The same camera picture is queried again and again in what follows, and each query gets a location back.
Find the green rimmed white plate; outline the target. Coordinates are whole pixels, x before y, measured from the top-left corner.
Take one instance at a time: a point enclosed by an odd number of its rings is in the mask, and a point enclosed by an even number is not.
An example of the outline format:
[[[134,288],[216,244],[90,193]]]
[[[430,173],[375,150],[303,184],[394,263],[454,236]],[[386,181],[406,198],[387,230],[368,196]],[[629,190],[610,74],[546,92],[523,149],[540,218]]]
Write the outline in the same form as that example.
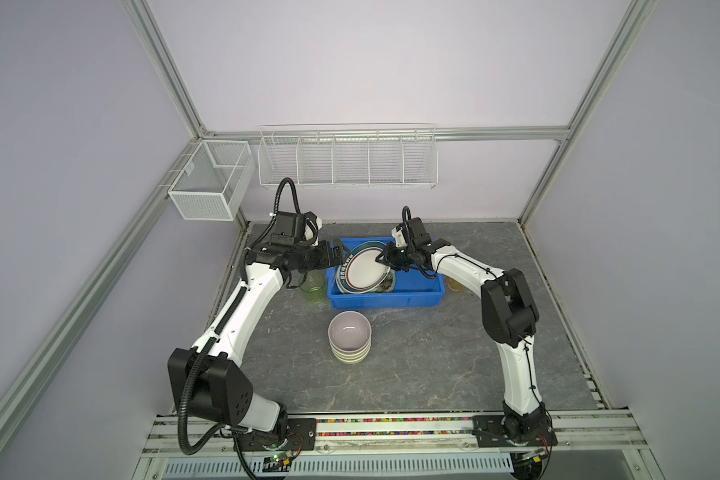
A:
[[[376,293],[377,286],[392,269],[381,265],[375,258],[386,247],[386,243],[370,240],[351,249],[346,262],[339,266],[335,275],[338,290],[343,294]]]

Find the green flower plate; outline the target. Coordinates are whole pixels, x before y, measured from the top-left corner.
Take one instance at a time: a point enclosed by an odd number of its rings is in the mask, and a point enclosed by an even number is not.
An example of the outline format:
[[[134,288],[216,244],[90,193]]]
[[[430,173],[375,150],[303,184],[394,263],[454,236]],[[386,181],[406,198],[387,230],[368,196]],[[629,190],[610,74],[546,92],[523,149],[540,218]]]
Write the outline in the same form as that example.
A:
[[[376,293],[389,293],[394,290],[396,283],[396,275],[394,271],[390,271],[385,276],[384,280],[377,286]]]

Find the purple top bowl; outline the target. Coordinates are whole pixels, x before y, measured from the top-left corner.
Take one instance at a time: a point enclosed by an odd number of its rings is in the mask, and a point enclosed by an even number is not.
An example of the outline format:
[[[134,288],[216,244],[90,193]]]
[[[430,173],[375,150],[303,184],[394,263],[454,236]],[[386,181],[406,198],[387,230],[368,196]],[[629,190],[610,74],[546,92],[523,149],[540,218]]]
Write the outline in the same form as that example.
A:
[[[332,347],[343,352],[355,352],[366,347],[372,339],[368,318],[357,311],[337,314],[328,326],[328,339]]]

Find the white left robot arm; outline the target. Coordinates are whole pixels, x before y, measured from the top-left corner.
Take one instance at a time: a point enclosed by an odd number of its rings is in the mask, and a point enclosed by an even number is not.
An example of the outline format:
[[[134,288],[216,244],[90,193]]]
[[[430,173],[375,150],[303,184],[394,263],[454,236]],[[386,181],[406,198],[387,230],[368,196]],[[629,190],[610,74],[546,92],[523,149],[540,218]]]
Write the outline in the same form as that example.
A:
[[[240,281],[215,320],[191,348],[175,349],[168,360],[183,454],[196,454],[225,427],[285,440],[286,407],[254,392],[241,370],[246,348],[268,304],[292,272],[338,267],[348,254],[340,240],[307,240],[291,246],[268,243],[246,249]]]

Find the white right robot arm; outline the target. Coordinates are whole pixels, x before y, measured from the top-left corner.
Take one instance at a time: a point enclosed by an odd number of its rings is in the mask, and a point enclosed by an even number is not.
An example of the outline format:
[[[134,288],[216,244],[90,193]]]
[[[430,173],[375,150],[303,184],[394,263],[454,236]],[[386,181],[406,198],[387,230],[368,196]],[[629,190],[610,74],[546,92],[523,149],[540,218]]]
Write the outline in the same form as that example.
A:
[[[512,445],[539,440],[557,444],[551,414],[539,392],[534,343],[539,312],[524,274],[484,264],[453,245],[436,240],[416,248],[388,243],[376,261],[395,271],[444,275],[479,297],[482,325],[495,342],[503,380],[502,435]]]

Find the blue plastic bin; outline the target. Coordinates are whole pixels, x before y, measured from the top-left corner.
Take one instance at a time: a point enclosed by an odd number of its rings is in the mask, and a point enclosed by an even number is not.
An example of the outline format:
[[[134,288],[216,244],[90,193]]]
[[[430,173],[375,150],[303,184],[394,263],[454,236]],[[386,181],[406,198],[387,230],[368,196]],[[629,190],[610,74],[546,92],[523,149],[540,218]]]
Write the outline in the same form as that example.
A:
[[[387,243],[392,241],[392,238],[342,238],[341,240],[348,248],[352,249],[365,241],[379,240]],[[326,272],[327,296],[332,306],[340,310],[431,307],[439,305],[445,294],[442,276],[431,279],[417,270],[408,272],[393,270],[396,275],[396,283],[394,290],[390,293],[343,294],[334,283],[337,269],[338,267],[332,267]]]

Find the green glass cup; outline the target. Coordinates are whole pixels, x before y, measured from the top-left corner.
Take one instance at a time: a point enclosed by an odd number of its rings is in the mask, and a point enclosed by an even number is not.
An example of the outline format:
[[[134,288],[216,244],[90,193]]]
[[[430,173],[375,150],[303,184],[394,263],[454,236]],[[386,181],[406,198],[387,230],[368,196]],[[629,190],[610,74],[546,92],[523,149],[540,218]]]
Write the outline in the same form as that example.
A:
[[[327,290],[326,274],[322,270],[306,272],[302,275],[298,288],[310,303],[322,303],[326,297]]]

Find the amber glass cup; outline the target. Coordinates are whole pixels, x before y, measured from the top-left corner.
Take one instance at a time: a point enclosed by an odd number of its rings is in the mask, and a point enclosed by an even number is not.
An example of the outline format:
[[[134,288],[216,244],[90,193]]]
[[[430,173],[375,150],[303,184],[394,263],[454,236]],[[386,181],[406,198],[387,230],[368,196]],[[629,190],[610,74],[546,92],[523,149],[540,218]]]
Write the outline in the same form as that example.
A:
[[[466,289],[464,285],[450,277],[445,278],[445,284],[447,289],[452,292],[462,292]]]

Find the stacked lower bowls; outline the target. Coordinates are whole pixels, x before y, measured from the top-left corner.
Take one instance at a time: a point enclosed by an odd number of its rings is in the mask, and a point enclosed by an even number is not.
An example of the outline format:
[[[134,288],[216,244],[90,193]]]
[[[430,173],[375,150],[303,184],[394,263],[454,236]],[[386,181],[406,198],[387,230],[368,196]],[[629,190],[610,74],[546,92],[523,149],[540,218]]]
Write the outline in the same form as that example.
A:
[[[351,352],[342,351],[336,346],[331,346],[333,355],[342,363],[356,364],[363,361],[370,353],[372,343],[368,342],[363,348]]]

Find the small white mesh basket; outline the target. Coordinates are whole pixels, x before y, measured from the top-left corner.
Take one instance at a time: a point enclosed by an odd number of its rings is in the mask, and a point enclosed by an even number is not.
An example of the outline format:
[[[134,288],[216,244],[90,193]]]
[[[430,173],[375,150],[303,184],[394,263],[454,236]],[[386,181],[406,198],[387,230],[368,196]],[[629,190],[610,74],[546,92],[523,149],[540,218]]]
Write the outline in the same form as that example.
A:
[[[201,140],[168,194],[184,220],[234,221],[254,171],[248,142]]]

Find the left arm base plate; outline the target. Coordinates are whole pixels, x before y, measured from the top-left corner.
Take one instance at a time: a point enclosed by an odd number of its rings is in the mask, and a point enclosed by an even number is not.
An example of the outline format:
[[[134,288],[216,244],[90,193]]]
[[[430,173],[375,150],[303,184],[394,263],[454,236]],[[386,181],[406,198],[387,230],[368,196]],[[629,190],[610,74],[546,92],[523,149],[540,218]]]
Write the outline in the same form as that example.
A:
[[[236,438],[244,452],[312,451],[317,440],[317,419],[289,417],[280,432],[251,431]]]

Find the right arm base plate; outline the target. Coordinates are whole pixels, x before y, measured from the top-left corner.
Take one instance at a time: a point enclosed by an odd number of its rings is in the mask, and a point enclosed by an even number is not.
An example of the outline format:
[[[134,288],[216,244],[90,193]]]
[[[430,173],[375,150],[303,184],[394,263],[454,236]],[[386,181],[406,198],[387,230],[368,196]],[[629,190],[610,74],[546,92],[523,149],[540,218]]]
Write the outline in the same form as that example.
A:
[[[524,431],[522,422],[516,430],[508,429],[501,414],[476,415],[472,418],[472,434],[481,448],[488,447],[555,447],[558,439],[549,418]]]

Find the aluminium mounting rail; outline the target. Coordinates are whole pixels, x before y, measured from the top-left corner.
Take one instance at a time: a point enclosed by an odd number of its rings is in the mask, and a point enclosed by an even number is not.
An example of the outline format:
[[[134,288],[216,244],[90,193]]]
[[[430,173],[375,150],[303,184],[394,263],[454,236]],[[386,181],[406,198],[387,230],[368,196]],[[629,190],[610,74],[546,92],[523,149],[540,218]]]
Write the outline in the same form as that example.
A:
[[[244,452],[231,434],[215,435],[198,453],[178,447],[178,420],[158,417],[133,473],[135,479],[357,479],[518,476],[570,478],[594,469],[607,478],[661,479],[664,474],[628,410],[555,411],[555,447],[481,448],[472,434],[476,415],[414,413],[307,413],[317,419],[312,451]]]

